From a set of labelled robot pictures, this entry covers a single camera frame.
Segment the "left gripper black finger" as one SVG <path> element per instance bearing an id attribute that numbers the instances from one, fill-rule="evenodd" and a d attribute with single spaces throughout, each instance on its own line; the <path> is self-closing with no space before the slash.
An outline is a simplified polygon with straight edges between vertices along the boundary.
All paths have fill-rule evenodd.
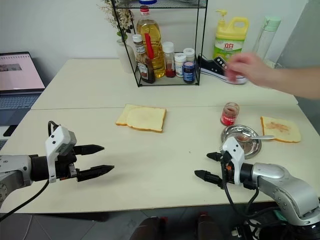
<path id="1" fill-rule="evenodd" d="M 105 148 L 96 144 L 87 144 L 87 145 L 78 145 L 73 147 L 73 152 L 75 155 L 91 155 L 100 151 L 103 151 Z"/>
<path id="2" fill-rule="evenodd" d="M 115 168 L 114 165 L 99 165 L 91 167 L 87 170 L 79 170 L 76 168 L 76 179 L 77 182 L 87 181 L 90 179 L 98 178 L 104 174 L 107 174 Z"/>

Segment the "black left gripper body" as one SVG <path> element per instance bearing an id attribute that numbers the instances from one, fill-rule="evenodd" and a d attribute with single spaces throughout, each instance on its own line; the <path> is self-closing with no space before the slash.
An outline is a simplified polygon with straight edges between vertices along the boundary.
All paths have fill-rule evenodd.
<path id="1" fill-rule="evenodd" d="M 56 178 L 60 181 L 75 178 L 77 170 L 74 163 L 77 161 L 76 157 L 77 147 L 74 146 L 67 155 L 58 155 L 55 162 Z"/>

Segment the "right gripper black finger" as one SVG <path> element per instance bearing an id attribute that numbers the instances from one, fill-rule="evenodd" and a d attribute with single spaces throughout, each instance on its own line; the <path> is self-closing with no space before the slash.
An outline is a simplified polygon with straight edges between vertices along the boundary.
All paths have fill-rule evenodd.
<path id="1" fill-rule="evenodd" d="M 220 162 L 223 155 L 220 152 L 210 152 L 207 153 L 206 156 L 211 160 Z"/>
<path id="2" fill-rule="evenodd" d="M 217 185 L 219 188 L 223 189 L 223 180 L 218 175 L 212 174 L 206 170 L 195 170 L 194 174 L 203 181 Z"/>

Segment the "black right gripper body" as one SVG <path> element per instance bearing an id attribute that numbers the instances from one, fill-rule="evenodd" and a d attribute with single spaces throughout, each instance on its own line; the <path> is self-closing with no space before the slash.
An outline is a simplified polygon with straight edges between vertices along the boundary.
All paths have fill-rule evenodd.
<path id="1" fill-rule="evenodd" d="M 234 184 L 235 183 L 235 167 L 232 163 L 232 156 L 229 154 L 228 151 L 225 151 L 220 158 L 220 165 L 221 165 L 221 184 L 220 188 L 224 190 L 224 186 L 227 183 Z"/>

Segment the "person's bare hand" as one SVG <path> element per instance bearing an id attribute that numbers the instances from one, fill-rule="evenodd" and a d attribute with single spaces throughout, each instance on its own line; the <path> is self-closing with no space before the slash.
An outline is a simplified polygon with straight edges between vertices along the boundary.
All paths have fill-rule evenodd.
<path id="1" fill-rule="evenodd" d="M 271 88 L 274 69 L 267 66 L 254 53 L 237 53 L 227 64 L 225 74 L 228 80 L 235 82 L 237 76 L 242 76 L 256 86 Z"/>

